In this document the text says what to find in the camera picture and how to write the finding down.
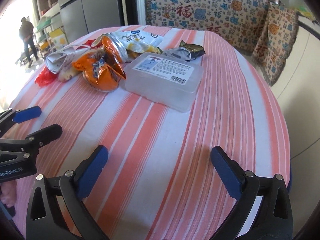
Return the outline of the left hand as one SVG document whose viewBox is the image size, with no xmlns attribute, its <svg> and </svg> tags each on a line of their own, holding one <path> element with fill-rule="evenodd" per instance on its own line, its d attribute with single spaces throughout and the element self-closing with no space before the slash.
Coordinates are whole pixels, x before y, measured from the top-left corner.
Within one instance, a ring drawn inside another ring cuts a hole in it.
<svg viewBox="0 0 320 240">
<path fill-rule="evenodd" d="M 15 180 L 1 183 L 1 202 L 7 208 L 13 207 L 16 203 L 16 186 Z"/>
</svg>

